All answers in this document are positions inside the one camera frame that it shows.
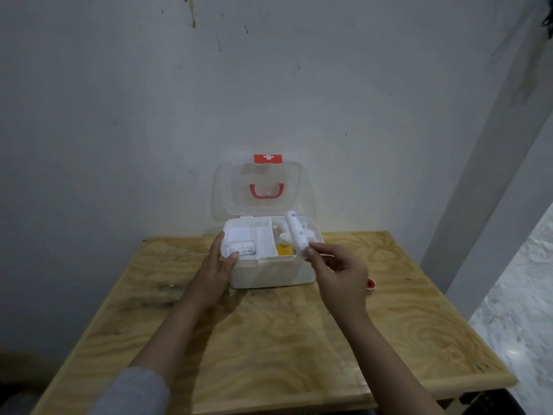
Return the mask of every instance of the person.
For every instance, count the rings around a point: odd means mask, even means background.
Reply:
[[[221,232],[183,296],[129,367],[100,397],[90,415],[164,414],[169,386],[199,317],[228,286],[238,255],[219,269]],[[345,335],[378,407],[385,415],[438,415],[442,408],[373,325],[365,307],[368,270],[344,246],[310,243],[306,251],[322,301]]]

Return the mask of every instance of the wooden table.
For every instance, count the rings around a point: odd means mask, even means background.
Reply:
[[[327,233],[364,257],[370,317],[436,399],[514,385],[507,370],[390,233]],[[144,241],[34,413],[84,413],[178,300],[211,238]],[[232,290],[198,323],[168,413],[374,407],[317,283]]]

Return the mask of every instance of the white marble floor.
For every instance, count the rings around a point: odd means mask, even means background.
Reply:
[[[553,205],[470,323],[519,379],[527,415],[553,414]]]

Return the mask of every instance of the hand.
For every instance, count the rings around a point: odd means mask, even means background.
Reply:
[[[366,318],[369,273],[365,263],[339,244],[311,242],[309,246],[307,260],[317,275],[322,301],[338,325]]]
[[[202,261],[202,265],[194,275],[194,278],[186,286],[186,290],[181,298],[181,301],[184,303],[192,305],[197,311],[198,317],[219,301],[231,278],[232,268],[238,262],[238,254],[232,253],[219,271],[219,251],[221,250],[221,242],[224,237],[225,232],[222,231],[213,240],[209,254]]]

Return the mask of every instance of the wood grain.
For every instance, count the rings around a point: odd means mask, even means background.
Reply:
[[[363,257],[374,323],[435,398],[507,387],[515,377],[386,231],[327,233]],[[178,300],[211,238],[145,241],[34,413],[85,413]],[[226,291],[198,323],[168,413],[373,407],[317,283]]]

